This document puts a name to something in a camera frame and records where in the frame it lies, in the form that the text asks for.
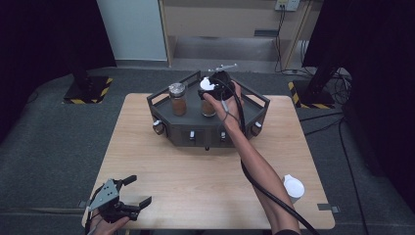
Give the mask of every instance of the yellow and black tape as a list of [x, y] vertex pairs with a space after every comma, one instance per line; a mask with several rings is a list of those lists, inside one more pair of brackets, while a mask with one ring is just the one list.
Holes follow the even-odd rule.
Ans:
[[104, 100], [104, 97], [107, 95], [107, 92], [110, 89], [110, 85], [112, 82], [113, 82], [113, 79], [108, 78], [107, 83], [103, 87], [100, 97], [98, 97], [97, 99], [64, 99], [64, 103], [65, 104], [76, 104], [76, 105], [100, 104]]
[[336, 107], [331, 104], [303, 104], [300, 100], [299, 94], [297, 93], [296, 87], [292, 82], [288, 83], [288, 86], [293, 96], [293, 102], [297, 108], [305, 109], [335, 109]]

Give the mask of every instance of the black curtain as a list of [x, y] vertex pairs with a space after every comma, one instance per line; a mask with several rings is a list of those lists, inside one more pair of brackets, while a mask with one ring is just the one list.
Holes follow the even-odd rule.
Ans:
[[56, 24], [82, 69], [115, 67], [95, 0], [2, 0], [0, 143], [36, 87], [72, 73], [60, 48], [62, 41], [57, 37]]
[[[355, 11], [348, 11], [355, 4]], [[409, 207], [415, 212], [415, 5], [412, 1], [325, 1], [304, 58], [319, 67], [342, 20], [351, 16], [337, 58], [352, 76], [346, 111], [354, 134], [367, 139], [364, 157], [373, 155]]]

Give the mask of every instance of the brown jar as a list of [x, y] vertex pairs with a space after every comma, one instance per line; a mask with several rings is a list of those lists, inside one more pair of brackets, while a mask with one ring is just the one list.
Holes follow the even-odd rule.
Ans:
[[[210, 84], [210, 81], [207, 77], [205, 77], [201, 81], [201, 88], [205, 91], [213, 90], [214, 85]], [[209, 103], [207, 100], [202, 100], [201, 105], [202, 115], [205, 117], [212, 117], [216, 114], [216, 110], [214, 109], [213, 105]]]
[[186, 86], [182, 83], [173, 83], [168, 86], [171, 108], [176, 116], [186, 114]]

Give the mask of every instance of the person's arm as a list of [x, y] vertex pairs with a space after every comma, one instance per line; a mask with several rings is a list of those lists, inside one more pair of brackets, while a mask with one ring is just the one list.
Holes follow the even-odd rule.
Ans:
[[[238, 97], [241, 97], [241, 87], [236, 82], [234, 83], [235, 92]], [[223, 104], [220, 101], [216, 101], [207, 93], [204, 94], [204, 98], [213, 105], [218, 117], [223, 121], [227, 133], [231, 137], [242, 162], [252, 178], [271, 194], [293, 208], [290, 197], [278, 174], [242, 133], [239, 126], [237, 103], [234, 97], [231, 97], [226, 101], [229, 114], [226, 114]], [[287, 213], [272, 200], [268, 199], [256, 188], [254, 188], [254, 191], [265, 210], [265, 214], [271, 225], [272, 234], [284, 229], [290, 229], [300, 233], [299, 222], [296, 218]]]

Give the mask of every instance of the table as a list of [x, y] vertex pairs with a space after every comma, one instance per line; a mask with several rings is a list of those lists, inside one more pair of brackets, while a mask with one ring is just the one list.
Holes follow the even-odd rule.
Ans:
[[[126, 229], [269, 229], [236, 150], [173, 146], [152, 128], [148, 95], [126, 96], [92, 192], [109, 178], [137, 175], [121, 188], [120, 200], [138, 205], [152, 196], [153, 202]], [[304, 184], [296, 210], [315, 228], [333, 228], [331, 211], [317, 207], [328, 202], [291, 98], [267, 98], [263, 130], [251, 142], [281, 177], [291, 174]]]

